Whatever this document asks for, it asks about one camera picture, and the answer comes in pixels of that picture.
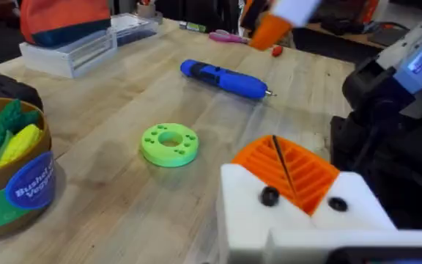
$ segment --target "black screw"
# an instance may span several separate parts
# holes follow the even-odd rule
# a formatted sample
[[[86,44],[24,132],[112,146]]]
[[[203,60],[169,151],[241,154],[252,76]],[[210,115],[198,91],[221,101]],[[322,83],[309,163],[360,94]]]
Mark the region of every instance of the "black screw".
[[[331,197],[328,200],[328,205],[338,212],[348,211],[348,204],[340,197]]]
[[[279,191],[275,187],[266,186],[260,194],[260,202],[265,206],[275,206],[279,201]]]

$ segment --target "green donut-shaped part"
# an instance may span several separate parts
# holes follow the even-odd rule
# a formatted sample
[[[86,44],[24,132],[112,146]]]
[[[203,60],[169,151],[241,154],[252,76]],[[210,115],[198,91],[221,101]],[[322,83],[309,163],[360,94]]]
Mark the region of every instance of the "green donut-shaped part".
[[[198,152],[198,136],[184,125],[165,123],[148,128],[141,137],[141,152],[152,164],[178,167],[190,163]]]

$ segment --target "plastic storage box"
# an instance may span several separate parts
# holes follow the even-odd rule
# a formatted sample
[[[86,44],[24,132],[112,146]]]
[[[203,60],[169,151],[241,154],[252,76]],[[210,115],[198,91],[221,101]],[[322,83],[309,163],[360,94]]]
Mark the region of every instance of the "plastic storage box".
[[[120,47],[157,34],[159,23],[125,13],[112,16],[111,27],[116,32],[116,41]]]
[[[21,43],[28,68],[68,78],[79,77],[116,53],[116,34],[112,28],[98,31],[68,45],[42,48]]]

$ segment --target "wooden table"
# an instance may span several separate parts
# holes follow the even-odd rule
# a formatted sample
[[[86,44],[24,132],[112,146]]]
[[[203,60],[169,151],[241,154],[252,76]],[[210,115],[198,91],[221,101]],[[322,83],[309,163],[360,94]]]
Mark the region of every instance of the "wooden table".
[[[360,43],[360,44],[364,44],[364,45],[370,45],[370,46],[375,47],[375,48],[382,48],[382,49],[386,48],[383,45],[369,41],[369,38],[370,38],[370,36],[372,36],[373,33],[369,33],[369,34],[344,34],[342,36],[337,36],[337,35],[329,32],[328,30],[323,29],[320,26],[320,23],[310,23],[306,26],[306,28],[313,30],[315,32],[320,32],[320,33],[323,33],[323,34],[329,34],[331,36],[339,37],[339,38],[342,38],[342,39],[345,39],[345,40],[350,40],[350,41],[353,41],[353,42],[356,42],[356,43]]]
[[[278,97],[248,100],[186,78],[185,59],[261,78]],[[349,112],[341,85],[352,70],[301,51],[285,48],[273,58],[217,43],[172,21],[76,80],[28,70],[22,59],[0,65],[0,73],[38,89],[59,179],[48,212],[0,241],[0,264],[215,262],[220,165],[267,134],[327,158],[330,118]],[[195,161],[166,169],[144,160],[139,139],[161,122],[197,132]]]

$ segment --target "cordless screwdriver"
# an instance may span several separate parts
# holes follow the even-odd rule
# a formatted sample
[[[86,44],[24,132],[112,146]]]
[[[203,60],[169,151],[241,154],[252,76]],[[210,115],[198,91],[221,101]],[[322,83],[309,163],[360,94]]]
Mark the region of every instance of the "cordless screwdriver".
[[[275,96],[273,92],[268,90],[266,83],[255,77],[203,62],[187,59],[180,65],[180,70],[188,77],[196,78],[247,98],[261,99],[267,95]]]

